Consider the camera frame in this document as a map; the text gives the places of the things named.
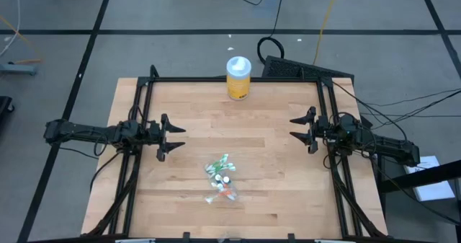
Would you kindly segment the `black aluminium table frame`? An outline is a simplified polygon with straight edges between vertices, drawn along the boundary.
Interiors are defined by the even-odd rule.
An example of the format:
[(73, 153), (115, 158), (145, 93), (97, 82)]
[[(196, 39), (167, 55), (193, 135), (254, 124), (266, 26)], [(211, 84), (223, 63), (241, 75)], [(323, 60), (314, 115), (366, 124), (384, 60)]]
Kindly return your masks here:
[[(250, 95), (232, 100), (218, 77), (161, 77), (151, 89), (135, 78), (117, 81), (109, 124), (125, 119), (136, 97), (151, 96), (147, 118), (163, 113), (186, 130), (169, 141), (185, 142), (164, 162), (157, 148), (140, 155), (133, 200), (119, 212), (114, 232), (131, 237), (281, 239), (293, 233), (300, 239), (339, 238), (365, 234), (365, 228), (337, 191), (327, 169), (326, 147), (309, 154), (290, 132), (306, 132), (290, 120), (314, 106), (356, 115), (352, 81), (337, 78), (333, 89), (319, 89), (308, 79), (262, 79), (251, 83)], [(205, 197), (211, 188), (205, 166), (228, 154), (234, 163), (236, 201)]]

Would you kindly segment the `black stand beam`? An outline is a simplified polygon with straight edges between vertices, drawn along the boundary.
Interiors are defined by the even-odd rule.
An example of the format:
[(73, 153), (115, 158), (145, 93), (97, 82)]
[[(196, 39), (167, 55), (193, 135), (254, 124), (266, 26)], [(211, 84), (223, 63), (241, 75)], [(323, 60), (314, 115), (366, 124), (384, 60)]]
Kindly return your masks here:
[(391, 193), (397, 190), (431, 185), (457, 178), (461, 178), (461, 160), (400, 177), (388, 178), (378, 183), (378, 192)]

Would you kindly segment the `yellow disinfecting wipes canister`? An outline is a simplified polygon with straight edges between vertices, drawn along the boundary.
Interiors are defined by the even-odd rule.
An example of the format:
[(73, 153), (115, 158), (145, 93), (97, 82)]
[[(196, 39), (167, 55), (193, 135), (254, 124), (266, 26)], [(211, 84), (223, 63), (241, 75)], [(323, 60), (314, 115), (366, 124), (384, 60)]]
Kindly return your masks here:
[(249, 95), (251, 62), (243, 56), (235, 56), (226, 64), (228, 96), (233, 100), (244, 100)]

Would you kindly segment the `grey metal floor foot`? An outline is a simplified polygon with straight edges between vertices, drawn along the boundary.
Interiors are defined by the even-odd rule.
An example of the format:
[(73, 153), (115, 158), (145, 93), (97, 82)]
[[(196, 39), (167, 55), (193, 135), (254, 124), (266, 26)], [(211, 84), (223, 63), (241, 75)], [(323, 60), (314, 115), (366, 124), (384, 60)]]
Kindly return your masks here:
[(35, 66), (27, 66), (20, 64), (0, 64), (0, 74), (26, 74), (34, 76), (37, 73)]

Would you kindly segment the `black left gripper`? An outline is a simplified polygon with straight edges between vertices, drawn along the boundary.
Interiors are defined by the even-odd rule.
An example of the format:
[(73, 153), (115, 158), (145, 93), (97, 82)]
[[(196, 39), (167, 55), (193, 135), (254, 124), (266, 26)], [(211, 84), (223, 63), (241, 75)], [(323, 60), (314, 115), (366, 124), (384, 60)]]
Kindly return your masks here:
[(156, 158), (160, 162), (164, 162), (166, 154), (180, 146), (185, 145), (185, 142), (166, 142), (166, 132), (168, 131), (170, 133), (184, 133), (186, 132), (186, 130), (172, 125), (169, 122), (167, 114), (165, 113), (161, 115), (161, 120), (157, 123), (160, 125), (161, 128), (161, 141), (159, 144), (155, 144), (158, 145)]

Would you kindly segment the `clear acrylic organizer box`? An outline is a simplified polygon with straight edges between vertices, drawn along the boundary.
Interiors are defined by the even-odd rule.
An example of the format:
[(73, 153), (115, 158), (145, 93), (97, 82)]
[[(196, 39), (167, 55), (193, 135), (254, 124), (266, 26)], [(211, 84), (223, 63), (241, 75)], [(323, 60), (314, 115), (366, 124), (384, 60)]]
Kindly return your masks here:
[[(234, 163), (228, 162), (228, 161), (227, 161), (227, 162), (225, 163), (225, 165), (228, 165), (228, 164), (229, 164), (229, 165), (235, 166)], [(236, 189), (235, 182), (234, 182), (234, 178), (233, 178), (234, 172), (235, 172), (235, 171), (230, 171), (229, 169), (221, 169), (221, 170), (220, 170), (218, 173), (216, 173), (215, 175), (219, 174), (219, 175), (222, 177), (222, 180), (221, 180), (221, 181), (217, 181), (217, 180), (215, 179), (215, 175), (209, 175), (209, 174), (206, 173), (206, 171), (205, 171), (205, 173), (206, 173), (206, 175), (207, 175), (207, 178), (208, 178), (208, 182), (209, 182), (211, 188), (215, 191), (212, 195), (209, 195), (209, 196), (216, 196), (216, 199), (214, 199), (214, 201), (217, 200), (218, 198), (227, 198), (227, 197), (225, 197), (225, 196), (219, 196), (219, 195), (218, 195), (218, 189), (217, 189), (217, 188), (213, 188), (212, 185), (211, 185), (211, 182), (217, 183), (217, 184), (219, 184), (219, 185), (223, 185), (223, 186), (226, 187), (226, 188), (234, 189), (234, 190), (236, 191), (236, 194), (237, 194), (237, 197), (238, 197), (237, 189)], [(224, 177), (229, 177), (229, 178), (230, 178), (230, 183), (225, 184), (225, 183), (223, 182), (223, 178), (224, 178)]]

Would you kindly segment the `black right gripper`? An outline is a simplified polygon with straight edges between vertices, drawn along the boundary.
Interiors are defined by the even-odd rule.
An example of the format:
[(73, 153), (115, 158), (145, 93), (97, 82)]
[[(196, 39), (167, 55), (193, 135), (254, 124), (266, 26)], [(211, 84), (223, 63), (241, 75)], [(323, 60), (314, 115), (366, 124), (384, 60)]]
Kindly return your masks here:
[[(298, 132), (290, 132), (290, 135), (294, 136), (298, 140), (304, 143), (305, 146), (308, 146), (308, 153), (309, 154), (314, 154), (318, 150), (318, 142), (316, 141), (317, 138), (321, 138), (317, 136), (317, 131), (318, 131), (318, 119), (315, 120), (316, 116), (316, 108), (314, 106), (310, 107), (309, 110), (307, 111), (306, 115), (301, 117), (301, 118), (294, 118), (291, 119), (291, 123), (295, 124), (301, 124), (301, 125), (306, 125), (307, 123), (310, 124), (310, 129), (308, 133), (298, 133)], [(327, 144), (327, 147), (332, 148), (334, 151), (337, 150), (339, 147), (338, 145), (338, 131), (337, 131), (337, 126), (335, 125), (335, 131), (337, 134), (337, 139), (335, 141), (325, 141)]]

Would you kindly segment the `white booklet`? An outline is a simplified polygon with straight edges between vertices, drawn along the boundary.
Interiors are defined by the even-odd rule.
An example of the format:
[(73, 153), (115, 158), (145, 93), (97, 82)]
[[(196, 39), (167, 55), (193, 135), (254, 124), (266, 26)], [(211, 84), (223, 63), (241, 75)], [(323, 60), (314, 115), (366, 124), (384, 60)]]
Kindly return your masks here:
[[(420, 160), (421, 162), (415, 167), (404, 166), (406, 174), (413, 174), (425, 169), (440, 166), (436, 156), (422, 156)], [(446, 180), (430, 185), (415, 187), (413, 191), (415, 192), (417, 200), (420, 202), (455, 198), (455, 194)]]

